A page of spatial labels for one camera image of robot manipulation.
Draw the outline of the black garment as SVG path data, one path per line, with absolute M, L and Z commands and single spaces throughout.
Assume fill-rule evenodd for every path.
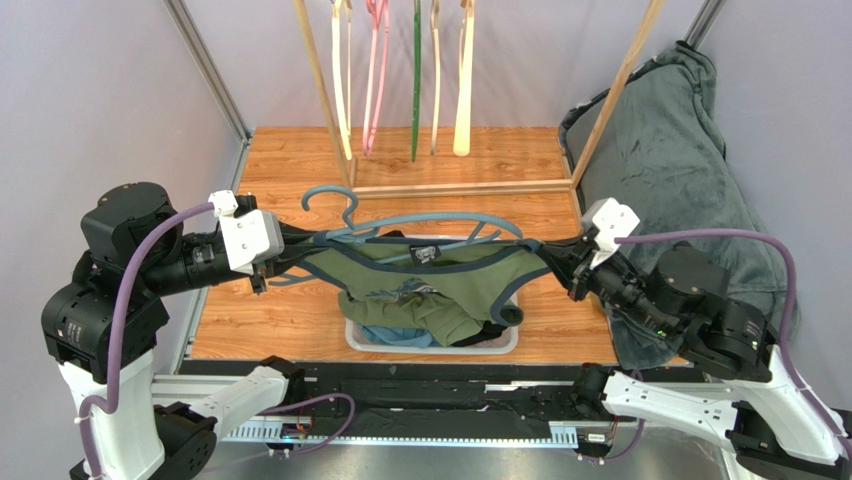
M 449 235 L 449 236 L 448 235 L 424 235 L 424 234 L 405 235 L 399 230 L 390 231 L 389 233 L 383 234 L 381 237 L 383 237 L 383 238 L 422 239 L 426 243 L 430 243 L 430 244 L 436 243 L 436 242 L 441 243 L 442 241 L 445 241 L 444 243 L 452 243 L 452 242 L 455 242 L 455 241 L 463 240 L 462 236 L 458 236 L 458 235 Z M 511 350 L 511 348 L 505 347 L 507 342 L 511 343 L 510 340 L 506 340 L 506 339 L 511 337 L 511 335 L 512 335 L 511 330 L 509 330 L 509 333 L 504 333 L 504 332 L 506 332 L 507 327 L 503 327 L 503 326 L 497 325 L 497 324 L 492 323 L 492 322 L 474 321 L 474 320 L 471 320 L 471 319 L 467 319 L 466 323 L 464 325 L 460 324 L 459 328 L 473 327 L 473 326 L 476 326 L 476 325 L 479 325 L 480 327 L 482 327 L 479 332 L 477 332 L 476 334 L 474 334 L 474 335 L 472 335 L 468 338 L 459 339 L 458 341 L 455 341 L 454 343 L 447 344 L 447 345 L 441 344 L 439 342 L 440 339 L 438 338 L 438 334 L 426 329 L 426 327 L 404 327 L 404 328 L 419 328 L 419 329 L 428 330 L 435 337 L 435 339 L 441 344 L 441 346 L 440 347 L 427 347 L 427 348 L 389 346 L 389 347 L 386 347 L 386 348 L 385 347 L 381 347 L 381 348 L 390 349 L 390 350 L 393 350 L 393 351 L 398 351 L 397 353 L 402 352 L 403 350 L 413 351 L 414 349 L 422 349 L 426 353 L 429 353 L 429 352 L 435 353 L 435 352 L 438 352 L 439 350 L 451 348 L 451 347 L 452 348 L 468 348 L 468 349 L 469 348 L 485 348 L 486 350 L 489 350 L 489 349 L 490 350 L 494 350 L 494 349 L 500 350 L 500 349 L 502 349 L 502 350 L 505 350 L 505 351 Z

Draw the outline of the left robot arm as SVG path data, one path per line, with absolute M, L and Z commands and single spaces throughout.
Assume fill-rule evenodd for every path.
M 77 410 L 84 457 L 71 478 L 191 479 L 251 418 L 303 405 L 303 370 L 277 356 L 201 399 L 158 404 L 152 383 L 164 297 L 239 279 L 263 292 L 316 252 L 310 231 L 229 190 L 178 211 L 152 182 L 109 190 L 81 229 L 87 249 L 41 316 Z

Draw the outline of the blue tank top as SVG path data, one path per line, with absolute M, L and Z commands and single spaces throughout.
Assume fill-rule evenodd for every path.
M 368 341 L 382 345 L 413 348 L 441 346 L 425 329 L 359 325 L 358 330 Z

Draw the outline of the pink plastic hanger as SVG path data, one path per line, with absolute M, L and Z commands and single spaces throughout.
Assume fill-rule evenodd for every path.
M 384 100 L 389 54 L 390 11 L 385 0 L 367 1 L 371 37 L 367 73 L 367 91 L 362 131 L 362 151 L 369 156 L 376 142 Z

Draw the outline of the teal plastic hanger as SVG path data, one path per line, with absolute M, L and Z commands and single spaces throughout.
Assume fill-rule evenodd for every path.
M 396 215 L 365 223 L 356 223 L 354 213 L 360 201 L 353 190 L 337 185 L 321 185 L 307 190 L 301 197 L 301 208 L 309 211 L 310 201 L 317 195 L 335 193 L 345 196 L 349 204 L 341 214 L 345 226 L 334 230 L 321 231 L 317 235 L 316 244 L 320 242 L 336 242 L 341 244 L 364 245 L 368 240 L 377 238 L 384 227 L 413 224 L 427 221 L 475 221 L 476 226 L 463 240 L 450 243 L 443 250 L 455 250 L 473 245 L 485 244 L 496 240 L 504 231 L 513 234 L 517 239 L 523 238 L 522 230 L 514 223 L 490 214 L 448 211 L 428 212 L 418 214 Z

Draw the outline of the olive green tank top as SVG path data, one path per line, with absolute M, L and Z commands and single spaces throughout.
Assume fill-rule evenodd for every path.
M 448 239 L 325 241 L 298 268 L 338 288 L 343 316 L 362 327 L 419 330 L 442 347 L 490 340 L 520 325 L 514 294 L 550 274 L 534 241 L 455 248 Z

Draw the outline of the cream plastic hanger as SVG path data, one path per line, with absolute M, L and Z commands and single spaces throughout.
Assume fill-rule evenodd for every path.
M 353 159 L 351 146 L 351 34 L 352 2 L 331 2 L 332 80 L 338 132 L 344 158 Z

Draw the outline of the beige wooden hanger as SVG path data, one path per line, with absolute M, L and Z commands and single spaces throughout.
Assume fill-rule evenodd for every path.
M 441 46 L 440 46 L 440 9 L 441 1 L 432 0 L 430 5 L 430 35 L 433 54 L 433 111 L 430 135 L 430 154 L 434 156 L 437 150 L 437 138 L 440 124 L 441 103 Z

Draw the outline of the green plastic hanger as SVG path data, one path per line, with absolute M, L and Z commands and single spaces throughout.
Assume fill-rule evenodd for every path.
M 411 121 L 411 148 L 410 159 L 414 163 L 417 159 L 419 132 L 420 132 L 420 105 L 421 105 L 421 65 L 422 65 L 422 1 L 413 1 L 413 93 L 412 93 L 412 121 Z

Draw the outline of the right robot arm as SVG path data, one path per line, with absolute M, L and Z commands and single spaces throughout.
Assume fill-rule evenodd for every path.
M 621 254 L 605 254 L 600 234 L 549 242 L 538 256 L 574 301 L 596 295 L 679 355 L 719 379 L 733 401 L 699 398 L 586 363 L 570 400 L 580 414 L 633 417 L 703 438 L 766 479 L 847 479 L 851 414 L 825 405 L 787 350 L 789 329 L 729 297 L 727 269 L 691 245 L 702 229 L 657 235 L 671 248 L 649 274 Z

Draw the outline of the light wooden hanger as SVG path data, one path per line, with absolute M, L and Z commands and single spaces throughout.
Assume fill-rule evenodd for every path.
M 461 7 L 464 9 L 464 17 L 462 19 L 458 47 L 459 91 L 453 153 L 464 157 L 470 153 L 471 149 L 475 1 L 462 1 Z

